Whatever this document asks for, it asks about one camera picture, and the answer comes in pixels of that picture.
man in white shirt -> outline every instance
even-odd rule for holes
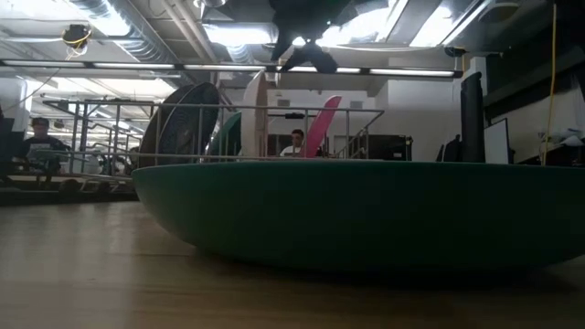
[[[304,133],[300,129],[295,129],[291,133],[292,145],[285,148],[281,152],[281,156],[301,156],[301,149],[303,148]]]

teal round object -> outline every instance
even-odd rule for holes
[[[585,253],[585,171],[490,164],[245,162],[133,172],[176,237],[278,267],[524,271]]]

man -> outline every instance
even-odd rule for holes
[[[304,142],[304,133],[300,129],[295,129],[291,133],[292,145],[281,152],[281,156],[301,156],[301,148]]]
[[[35,118],[32,121],[34,137],[31,137],[20,145],[15,155],[15,162],[29,164],[31,169],[39,169],[50,174],[59,172],[59,156],[44,154],[38,150],[67,151],[69,147],[57,138],[48,135],[48,120]]]
[[[128,150],[129,154],[139,154],[140,147],[136,146]],[[132,175],[132,172],[138,169],[138,155],[130,155],[130,163],[124,162],[124,174],[125,175]]]

wooden table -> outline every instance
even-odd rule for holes
[[[0,208],[3,329],[585,328],[583,259],[478,283],[228,261],[174,239],[139,203]]]

fluorescent light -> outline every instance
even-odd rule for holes
[[[353,68],[339,68],[337,69],[337,73],[343,74],[358,74],[361,72],[361,69],[353,69]]]
[[[147,63],[94,63],[96,69],[174,69],[173,64]]]
[[[451,34],[442,41],[444,46],[452,43],[494,0],[485,0],[481,3]]]
[[[316,73],[317,69],[314,67],[296,67],[289,70],[289,72],[299,72],[299,73]],[[358,68],[338,68],[336,73],[340,74],[359,74],[361,69]]]
[[[385,28],[392,8],[372,10],[362,14],[341,28],[341,33],[348,38],[367,37]]]
[[[259,45],[272,42],[271,35],[261,27],[219,27],[203,25],[209,41],[219,43],[227,47],[241,45]]]
[[[262,69],[266,69],[266,67],[255,65],[185,65],[185,69],[204,71],[258,72]]]
[[[296,67],[296,68],[289,69],[289,72],[302,72],[302,73],[314,73],[316,71],[317,71],[317,69],[314,67]]]
[[[84,68],[85,65],[75,61],[35,61],[5,59],[2,61],[6,66],[32,67],[32,68]]]
[[[304,42],[302,37],[297,37],[295,40],[292,41],[292,45],[293,46],[299,46],[302,47],[306,44],[306,42]]]
[[[424,70],[424,69],[371,69],[369,71],[373,75],[387,75],[387,76],[408,76],[408,77],[436,77],[436,78],[450,78],[455,75],[453,71],[442,70]]]
[[[398,23],[400,16],[404,12],[404,8],[409,3],[409,0],[389,0],[388,7],[393,8],[388,21],[386,22],[385,26],[378,31],[378,36],[376,37],[377,42],[386,41],[386,39],[390,36],[390,33],[394,29],[396,23]]]
[[[410,43],[411,47],[435,47],[454,29],[454,19],[449,8],[440,6],[431,14],[417,36]]]

